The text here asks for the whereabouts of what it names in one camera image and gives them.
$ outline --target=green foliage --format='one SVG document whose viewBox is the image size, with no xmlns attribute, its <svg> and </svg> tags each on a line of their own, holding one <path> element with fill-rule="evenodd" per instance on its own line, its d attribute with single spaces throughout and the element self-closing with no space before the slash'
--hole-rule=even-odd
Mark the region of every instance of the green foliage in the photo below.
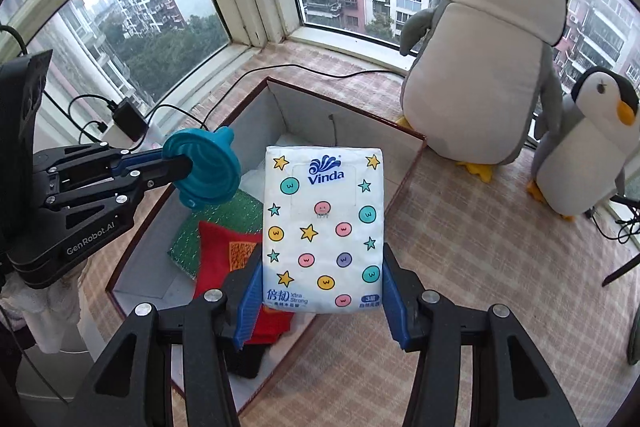
<svg viewBox="0 0 640 427">
<path fill-rule="evenodd" d="M 389 15 L 384 13 L 376 13 L 374 19 L 364 25 L 364 31 L 367 35 L 383 39 L 383 41 L 394 42 L 394 33 L 391 29 L 393 20 Z"/>
<path fill-rule="evenodd" d="M 122 26 L 107 18 L 100 26 L 109 44 L 131 70 L 131 78 L 158 101 L 185 74 L 228 42 L 217 15 L 192 16 L 185 29 L 125 39 Z"/>
</svg>

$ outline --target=large penguin plush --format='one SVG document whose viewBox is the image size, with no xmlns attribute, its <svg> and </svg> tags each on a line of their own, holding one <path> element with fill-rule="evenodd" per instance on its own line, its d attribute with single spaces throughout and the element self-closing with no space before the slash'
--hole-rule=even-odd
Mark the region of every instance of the large penguin plush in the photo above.
<svg viewBox="0 0 640 427">
<path fill-rule="evenodd" d="M 617 189 L 625 191 L 624 165 L 638 146 L 638 95 L 631 83 L 604 68 L 590 68 L 562 100 L 559 133 L 536 123 L 542 140 L 527 190 L 558 214 L 577 216 Z"/>
<path fill-rule="evenodd" d="M 401 123 L 438 154 L 491 179 L 517 158 L 540 95 L 558 130 L 562 89 L 552 46 L 562 37 L 567 0 L 441 0 L 409 18 L 406 55 L 427 33 L 402 85 Z"/>
</svg>

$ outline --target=pink circle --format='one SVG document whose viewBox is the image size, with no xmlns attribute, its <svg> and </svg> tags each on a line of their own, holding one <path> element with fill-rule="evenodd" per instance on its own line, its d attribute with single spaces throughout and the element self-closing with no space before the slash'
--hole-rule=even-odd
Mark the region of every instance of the pink circle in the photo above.
<svg viewBox="0 0 640 427">
<path fill-rule="evenodd" d="M 342 223 L 338 223 L 338 226 L 335 227 L 335 233 L 337 233 L 340 237 L 347 237 L 351 233 L 351 225 L 346 221 Z"/>
<path fill-rule="evenodd" d="M 326 216 L 326 214 L 329 213 L 329 210 L 331 210 L 329 201 L 318 201 L 316 206 L 314 206 L 314 211 L 318 216 Z"/>
<path fill-rule="evenodd" d="M 303 253 L 300 257 L 298 257 L 298 264 L 303 268 L 309 268 L 313 263 L 316 262 L 316 258 L 313 254 Z"/>
<path fill-rule="evenodd" d="M 335 305 L 338 306 L 338 308 L 344 308 L 345 306 L 348 306 L 349 304 L 351 304 L 351 296 L 347 295 L 346 293 L 344 293 L 342 295 L 338 295 L 335 298 Z"/>
</svg>

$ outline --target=blue shell logo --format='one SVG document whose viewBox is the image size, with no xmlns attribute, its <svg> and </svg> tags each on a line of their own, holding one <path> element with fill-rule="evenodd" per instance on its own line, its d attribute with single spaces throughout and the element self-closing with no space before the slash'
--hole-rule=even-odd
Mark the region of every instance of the blue shell logo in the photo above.
<svg viewBox="0 0 640 427">
<path fill-rule="evenodd" d="M 340 160 L 335 159 L 335 156 L 329 156 L 325 154 L 322 156 L 322 160 L 311 160 L 309 165 L 309 174 L 318 174 L 318 172 L 327 172 L 335 167 L 341 165 Z"/>
</svg>

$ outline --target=blue funnel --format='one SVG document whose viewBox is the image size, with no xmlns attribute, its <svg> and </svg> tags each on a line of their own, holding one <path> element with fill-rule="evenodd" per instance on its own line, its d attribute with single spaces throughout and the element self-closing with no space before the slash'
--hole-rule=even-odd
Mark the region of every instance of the blue funnel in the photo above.
<svg viewBox="0 0 640 427">
<path fill-rule="evenodd" d="M 220 127 L 215 132 L 182 129 L 162 147 L 163 158 L 185 155 L 193 163 L 191 173 L 174 182 L 180 202 L 192 209 L 229 201 L 240 185 L 240 162 L 231 150 L 234 132 Z"/>
</svg>

